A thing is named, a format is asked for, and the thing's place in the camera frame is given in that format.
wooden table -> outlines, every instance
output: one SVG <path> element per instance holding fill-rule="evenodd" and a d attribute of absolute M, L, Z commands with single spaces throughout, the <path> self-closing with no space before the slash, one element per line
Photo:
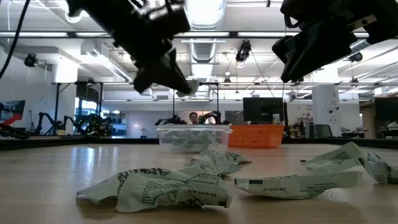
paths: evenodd
<path fill-rule="evenodd" d="M 284 145 L 278 149 L 231 149 L 252 164 L 227 178 L 230 208 L 177 205 L 118 213 L 115 202 L 98 206 L 76 191 L 135 168 L 178 169 L 192 154 L 162 154 L 153 145 L 87 145 L 0 152 L 0 223 L 398 223 L 398 185 L 379 185 L 367 174 L 353 189 L 332 189 L 311 200 L 250 196 L 233 187 L 235 177 L 270 177 L 304 171 L 300 159 L 336 149 L 331 145 Z M 398 165 L 398 151 L 376 151 Z"/>

ventilation duct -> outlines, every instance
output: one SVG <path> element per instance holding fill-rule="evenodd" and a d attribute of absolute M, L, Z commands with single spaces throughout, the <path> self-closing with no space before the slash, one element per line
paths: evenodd
<path fill-rule="evenodd" d="M 188 0 L 187 16 L 192 30 L 218 31 L 222 29 L 226 10 L 226 0 Z M 190 44 L 192 63 L 215 62 L 217 44 L 192 43 Z M 194 78 L 209 78 L 213 72 L 213 65 L 191 65 Z"/>

black monitor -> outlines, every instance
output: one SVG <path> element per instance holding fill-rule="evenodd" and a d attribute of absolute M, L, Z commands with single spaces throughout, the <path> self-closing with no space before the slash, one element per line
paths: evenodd
<path fill-rule="evenodd" d="M 398 120 L 398 97 L 376 98 L 374 105 L 378 121 Z"/>
<path fill-rule="evenodd" d="M 271 123 L 274 114 L 284 120 L 283 98 L 243 98 L 244 121 Z"/>

orange plastic crate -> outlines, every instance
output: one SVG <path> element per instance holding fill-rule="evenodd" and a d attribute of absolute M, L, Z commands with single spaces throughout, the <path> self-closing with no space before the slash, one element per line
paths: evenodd
<path fill-rule="evenodd" d="M 270 149 L 282 144 L 283 125 L 232 125 L 233 132 L 229 135 L 230 147 L 253 147 Z"/>

ceiling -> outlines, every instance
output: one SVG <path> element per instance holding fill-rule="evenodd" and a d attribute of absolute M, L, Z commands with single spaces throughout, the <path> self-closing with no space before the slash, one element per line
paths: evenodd
<path fill-rule="evenodd" d="M 225 31 L 273 31 L 273 32 L 292 32 L 294 29 L 285 29 L 284 17 L 280 13 L 280 2 L 282 0 L 272 0 L 270 8 L 266 8 L 265 1 L 256 0 L 227 0 L 227 8 L 222 30 Z M 3 0 L 0 5 L 0 30 L 15 30 L 21 14 L 24 1 Z M 65 17 L 64 9 L 59 8 L 65 1 L 32 1 L 31 7 L 25 17 L 23 31 L 92 31 L 101 32 L 103 29 L 96 24 L 90 17 L 82 17 L 80 22 L 70 23 Z M 177 61 L 186 77 L 191 75 L 190 57 L 188 44 L 182 43 L 182 39 L 175 39 L 174 46 L 177 49 Z M 229 72 L 232 82 L 281 82 L 280 74 L 284 69 L 284 64 L 272 53 L 272 45 L 277 39 L 251 39 L 252 52 L 243 68 L 236 68 L 234 56 L 236 49 L 241 45 L 241 39 L 226 39 L 225 43 L 218 44 L 216 51 L 216 62 L 211 74 L 211 81 L 223 82 L 226 72 Z M 118 67 L 125 71 L 130 77 L 134 78 L 137 68 L 129 60 L 120 57 L 124 53 L 123 49 L 116 49 L 112 46 L 111 39 L 95 39 L 95 45 L 105 45 L 111 50 L 109 58 Z M 76 44 L 74 40 L 36 40 L 36 45 L 56 45 L 65 48 L 68 45 Z M 20 46 L 32 45 L 32 40 L 21 39 Z M 361 51 L 364 55 L 362 62 L 351 64 L 339 61 L 334 66 L 338 68 L 338 76 L 341 82 L 348 82 L 352 77 L 358 77 L 361 82 L 378 82 L 398 80 L 398 67 L 394 63 L 398 62 L 398 40 L 388 40 Z M 95 63 L 85 63 L 79 70 L 79 77 L 93 77 L 102 82 L 120 82 L 108 69 Z M 305 77 L 305 81 L 310 82 L 310 75 Z M 242 89 L 261 89 L 266 86 L 240 86 Z M 371 91 L 374 86 L 367 86 L 362 90 Z"/>

